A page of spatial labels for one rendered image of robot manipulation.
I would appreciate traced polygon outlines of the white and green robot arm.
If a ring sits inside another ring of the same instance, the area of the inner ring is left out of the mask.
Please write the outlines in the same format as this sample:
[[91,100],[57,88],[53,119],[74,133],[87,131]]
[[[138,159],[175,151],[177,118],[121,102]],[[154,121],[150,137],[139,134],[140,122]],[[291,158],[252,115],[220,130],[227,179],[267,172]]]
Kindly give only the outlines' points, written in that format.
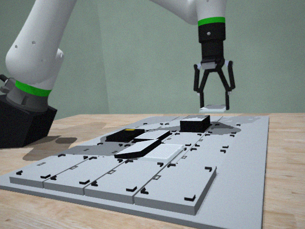
[[[198,24],[199,43],[226,39],[227,0],[150,1],[190,25]],[[64,60],[59,45],[76,2],[77,0],[35,1],[22,30],[6,55],[6,67],[13,78],[0,75],[0,79],[5,82],[0,91],[7,94],[6,99],[12,105],[33,112],[47,111],[48,96]],[[48,77],[50,78],[47,79]]]

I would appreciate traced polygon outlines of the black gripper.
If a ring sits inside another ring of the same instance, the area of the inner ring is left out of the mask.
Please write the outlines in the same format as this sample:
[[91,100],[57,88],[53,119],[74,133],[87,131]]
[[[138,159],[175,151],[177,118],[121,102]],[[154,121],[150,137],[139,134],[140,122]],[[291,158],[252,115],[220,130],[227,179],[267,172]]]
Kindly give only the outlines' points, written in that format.
[[[204,90],[208,75],[209,75],[209,73],[212,73],[212,72],[218,72],[220,79],[226,90],[226,92],[225,92],[226,110],[229,110],[229,95],[232,93],[232,89],[235,88],[234,75],[233,75],[233,69],[232,69],[233,61],[226,61],[224,59],[223,41],[204,42],[204,43],[201,43],[201,45],[202,45],[202,59],[205,57],[217,56],[217,58],[221,58],[221,63],[217,64],[215,69],[205,69],[200,87],[199,87],[199,76],[200,76],[200,69],[201,69],[202,64],[199,63],[199,64],[194,65],[195,74],[194,74],[193,90],[197,92],[198,96],[200,96],[200,108],[204,107],[203,90]],[[226,64],[226,67],[228,67],[228,74],[229,74],[229,80],[230,80],[231,87],[229,87],[227,80],[222,71],[222,66],[224,64]]]

